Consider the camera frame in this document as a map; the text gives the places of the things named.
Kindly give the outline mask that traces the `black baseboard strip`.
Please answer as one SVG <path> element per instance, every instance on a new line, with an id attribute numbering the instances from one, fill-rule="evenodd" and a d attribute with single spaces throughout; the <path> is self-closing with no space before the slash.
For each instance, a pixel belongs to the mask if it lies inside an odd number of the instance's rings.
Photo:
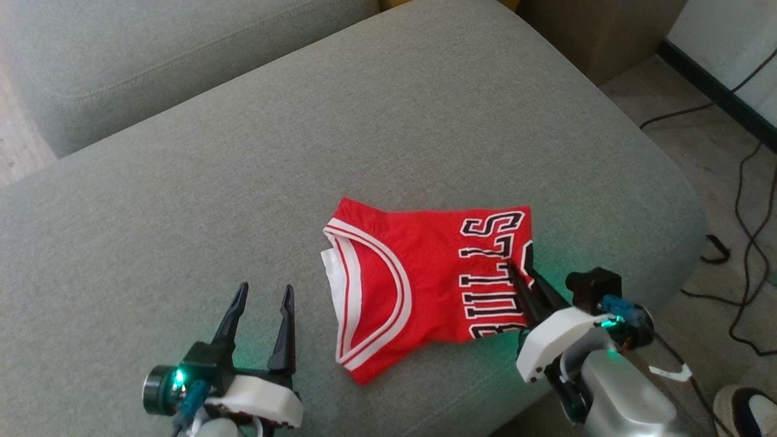
<path id="1" fill-rule="evenodd" d="M 717 106 L 721 110 L 777 155 L 777 126 L 760 116 L 741 97 L 730 94 L 724 84 L 705 71 L 672 42 L 666 39 L 660 42 L 657 55 L 708 99 L 719 101 Z"/>

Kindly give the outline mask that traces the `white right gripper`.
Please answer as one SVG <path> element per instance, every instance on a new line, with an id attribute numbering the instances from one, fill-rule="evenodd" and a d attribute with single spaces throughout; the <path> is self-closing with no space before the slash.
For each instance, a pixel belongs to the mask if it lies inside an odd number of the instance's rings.
<path id="1" fill-rule="evenodd" d="M 613 321 L 614 316 L 592 316 L 571 307 L 538 271 L 528 271 L 534 280 L 531 288 L 514 261 L 508 261 L 507 267 L 530 330 L 517 354 L 517 371 L 527 384 L 545 378 L 560 398 L 566 417 L 572 423 L 583 423 L 593 404 L 593 396 L 582 381 L 583 363 L 591 352 L 613 348 L 610 333 L 602 324 Z M 542 311 L 545 317 L 552 315 L 541 322 Z"/>

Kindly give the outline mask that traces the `white and black shoe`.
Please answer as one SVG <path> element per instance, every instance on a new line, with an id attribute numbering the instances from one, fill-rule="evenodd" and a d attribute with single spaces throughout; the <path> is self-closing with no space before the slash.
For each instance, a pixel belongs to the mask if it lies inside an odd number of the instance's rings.
<path id="1" fill-rule="evenodd" d="M 777 401 L 754 387 L 722 387 L 715 395 L 713 411 L 725 425 L 716 426 L 717 437 L 777 437 Z"/>

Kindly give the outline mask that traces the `red and white basketball jersey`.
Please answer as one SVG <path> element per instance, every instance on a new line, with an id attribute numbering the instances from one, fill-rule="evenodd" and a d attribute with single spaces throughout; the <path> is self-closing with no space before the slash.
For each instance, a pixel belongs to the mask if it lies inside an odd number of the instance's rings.
<path id="1" fill-rule="evenodd" d="M 321 254 L 338 320 L 336 362 L 369 384 L 431 342 L 528 328 L 532 210 L 382 211 L 344 197 Z"/>

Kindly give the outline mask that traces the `brown wooden cabinet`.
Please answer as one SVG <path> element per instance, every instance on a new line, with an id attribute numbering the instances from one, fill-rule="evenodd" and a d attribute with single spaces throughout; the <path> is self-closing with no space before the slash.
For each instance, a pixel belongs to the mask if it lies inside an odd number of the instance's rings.
<path id="1" fill-rule="evenodd" d="M 592 83 L 651 57 L 688 0 L 521 0 L 517 13 Z"/>

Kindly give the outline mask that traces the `large grey sofa seat cushion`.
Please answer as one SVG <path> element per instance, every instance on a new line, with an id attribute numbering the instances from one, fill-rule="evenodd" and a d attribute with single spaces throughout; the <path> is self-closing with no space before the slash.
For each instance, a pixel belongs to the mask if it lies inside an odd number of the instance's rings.
<path id="1" fill-rule="evenodd" d="M 169 437 L 143 382 L 212 337 L 242 282 L 238 366 L 265 365 L 295 290 L 289 437 L 479 437 L 547 392 L 515 370 L 515 334 L 355 384 L 320 257 L 341 197 L 530 205 L 556 287 L 602 266 L 654 313 L 707 232 L 682 171 L 519 16 L 414 0 L 0 191 L 0 437 Z"/>

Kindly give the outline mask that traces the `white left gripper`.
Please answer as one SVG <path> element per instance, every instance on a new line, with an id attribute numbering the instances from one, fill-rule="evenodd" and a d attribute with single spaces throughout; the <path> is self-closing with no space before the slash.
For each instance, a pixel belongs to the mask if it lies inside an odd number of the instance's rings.
<path id="1" fill-rule="evenodd" d="M 212 339 L 214 345 L 235 345 L 240 318 L 244 314 L 249 283 L 242 282 Z M 211 395 L 203 406 L 204 429 L 299 429 L 304 407 L 294 391 L 295 302 L 294 288 L 286 285 L 281 300 L 282 316 L 268 371 L 238 375 L 224 395 Z"/>

